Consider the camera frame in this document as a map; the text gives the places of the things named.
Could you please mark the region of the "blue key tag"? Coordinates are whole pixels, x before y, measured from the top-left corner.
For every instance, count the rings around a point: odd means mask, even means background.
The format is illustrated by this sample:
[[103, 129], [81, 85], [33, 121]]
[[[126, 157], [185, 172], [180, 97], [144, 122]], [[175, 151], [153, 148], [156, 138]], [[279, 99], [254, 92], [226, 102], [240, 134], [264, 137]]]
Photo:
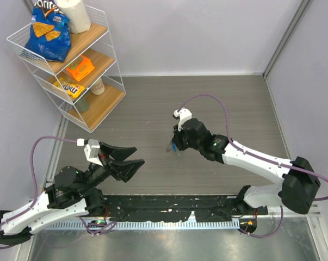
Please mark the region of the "blue key tag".
[[177, 147], [176, 147], [176, 145], [172, 142], [171, 143], [171, 145], [172, 145], [172, 150], [174, 151], [174, 152], [177, 152]]

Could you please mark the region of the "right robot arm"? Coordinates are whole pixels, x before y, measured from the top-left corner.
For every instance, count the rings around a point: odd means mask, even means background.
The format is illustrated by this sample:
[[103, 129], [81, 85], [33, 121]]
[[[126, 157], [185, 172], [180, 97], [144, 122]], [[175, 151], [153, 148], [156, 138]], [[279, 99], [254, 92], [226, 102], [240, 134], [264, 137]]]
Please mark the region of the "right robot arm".
[[224, 135], [212, 134], [196, 118], [174, 125], [171, 142], [179, 151], [191, 148], [209, 161], [240, 167], [272, 181], [271, 185], [242, 187], [236, 198], [236, 209], [242, 214], [268, 206], [307, 214], [320, 188], [307, 159], [276, 158], [252, 150]]

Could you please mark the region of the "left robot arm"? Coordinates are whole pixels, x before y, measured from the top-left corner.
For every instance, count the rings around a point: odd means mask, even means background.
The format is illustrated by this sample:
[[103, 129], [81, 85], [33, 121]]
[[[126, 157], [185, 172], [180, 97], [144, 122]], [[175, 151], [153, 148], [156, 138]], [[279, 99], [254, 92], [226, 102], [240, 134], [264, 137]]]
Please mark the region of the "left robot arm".
[[108, 177], [126, 183], [145, 163], [129, 159], [136, 147], [111, 146], [94, 139], [78, 139], [77, 146], [84, 148], [88, 169], [66, 166], [34, 202], [17, 210], [0, 210], [0, 245], [9, 248], [25, 243], [65, 219], [104, 214], [107, 203], [97, 186]]

